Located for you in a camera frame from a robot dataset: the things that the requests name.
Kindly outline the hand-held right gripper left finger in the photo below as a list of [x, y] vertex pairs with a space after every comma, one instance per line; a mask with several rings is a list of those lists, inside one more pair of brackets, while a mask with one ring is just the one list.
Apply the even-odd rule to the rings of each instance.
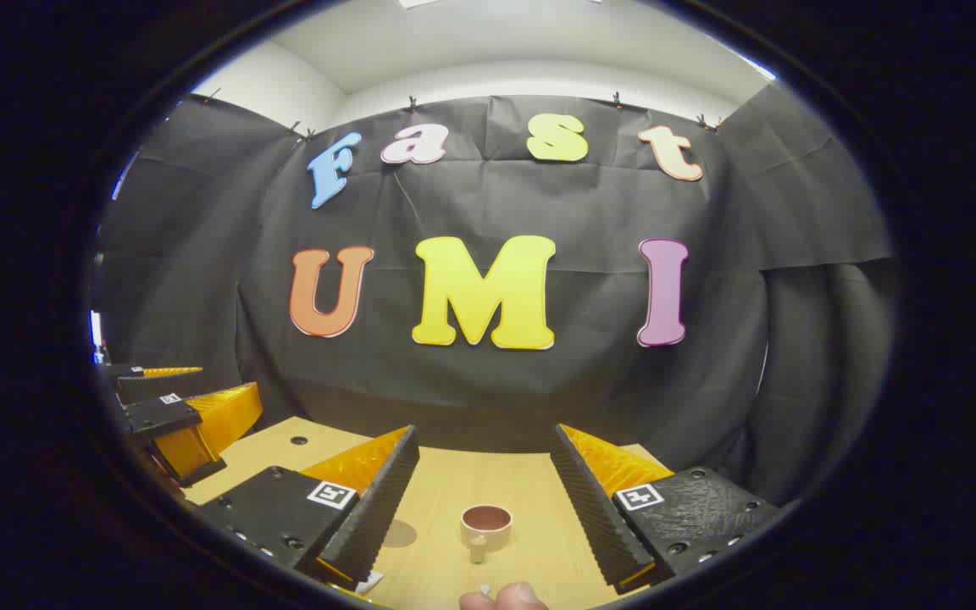
[[414, 425], [295, 471], [264, 468], [198, 516], [256, 552], [353, 590], [369, 577], [419, 460]]

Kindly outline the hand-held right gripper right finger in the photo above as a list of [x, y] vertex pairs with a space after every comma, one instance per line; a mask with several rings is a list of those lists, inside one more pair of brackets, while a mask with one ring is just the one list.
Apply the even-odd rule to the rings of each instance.
[[779, 512], [705, 466], [676, 474], [564, 424], [551, 459], [605, 582], [656, 585], [731, 552]]

